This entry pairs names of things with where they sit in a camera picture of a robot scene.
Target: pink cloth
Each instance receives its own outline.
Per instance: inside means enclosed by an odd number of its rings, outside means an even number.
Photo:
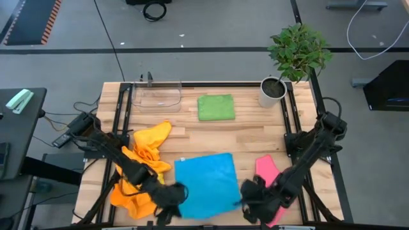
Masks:
[[[270,155],[265,155],[256,160],[256,174],[261,176],[266,181],[266,187],[269,187],[273,183],[274,179],[279,175],[279,173],[280,171],[275,166],[274,161]],[[276,225],[285,211],[285,208],[280,207],[273,221],[266,225],[268,227]]]

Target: potted plant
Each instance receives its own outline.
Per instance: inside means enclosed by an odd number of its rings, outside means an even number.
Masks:
[[[268,48],[269,56],[275,66],[282,71],[281,76],[267,77],[260,86],[259,104],[272,107],[287,92],[283,77],[292,82],[299,82],[303,77],[308,81],[313,68],[320,68],[317,76],[325,69],[325,63],[332,58],[328,46],[321,34],[312,31],[304,24],[295,24],[282,29],[278,35],[271,36],[275,43]]]

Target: wooden tabletop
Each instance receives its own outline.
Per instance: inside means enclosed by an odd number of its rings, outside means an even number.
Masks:
[[[102,130],[110,132],[118,99],[119,82],[107,82],[102,90],[97,112],[102,122]],[[179,112],[146,113],[136,106],[131,108],[129,129],[142,130],[153,127],[164,120],[172,123],[172,131],[159,148],[161,160],[174,166],[174,161],[181,157],[193,158],[203,155],[230,152],[233,154],[239,185],[244,179],[251,179],[255,173],[255,160],[264,155],[271,155],[277,167],[282,171],[291,166],[286,155],[283,134],[285,126],[281,106],[278,103],[270,109],[261,108],[258,104],[259,87],[198,87],[183,88],[181,109]],[[231,121],[198,121],[197,98],[201,95],[232,94],[235,102],[236,119]],[[310,130],[316,121],[316,109],[308,82],[294,85],[295,100],[303,130]],[[122,127],[127,96],[124,96],[123,111],[119,127]],[[287,107],[291,111],[289,98]],[[295,131],[293,118],[290,118],[292,130]],[[105,160],[92,165],[82,177],[75,213],[84,216],[100,194]],[[315,191],[331,212],[343,219],[339,198],[330,165],[319,160],[311,169]],[[166,183],[174,183],[174,169],[164,175]],[[311,204],[306,196],[309,219],[313,220]],[[105,203],[103,220],[109,212],[109,199]],[[115,226],[145,226],[148,220],[155,220],[151,215],[134,220],[127,210],[117,208]],[[279,224],[301,224],[298,201],[286,211]],[[249,225],[241,209],[224,213],[208,220],[185,220],[173,218],[171,225]]]

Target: blue cloth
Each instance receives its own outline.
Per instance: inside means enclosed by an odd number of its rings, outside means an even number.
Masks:
[[[240,200],[235,165],[231,153],[174,162],[176,181],[189,190],[179,205],[182,218],[207,219],[235,210]]]

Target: black desk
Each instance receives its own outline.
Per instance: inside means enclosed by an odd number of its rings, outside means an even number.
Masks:
[[[21,89],[0,89],[0,106],[3,108],[4,115],[0,119],[0,142],[10,143],[10,152],[3,180],[14,179],[20,174],[23,159],[26,157],[47,93],[45,88],[29,90],[34,93],[34,96],[21,114],[14,114],[13,111],[6,108],[6,104]]]
[[[27,157],[27,150],[42,111],[45,88],[28,88],[34,93],[21,114],[6,108],[7,102],[21,89],[0,89],[0,142],[10,143],[6,171],[0,180],[0,218],[10,217],[23,209],[33,176],[79,185],[81,174]],[[13,217],[16,229],[22,213]]]

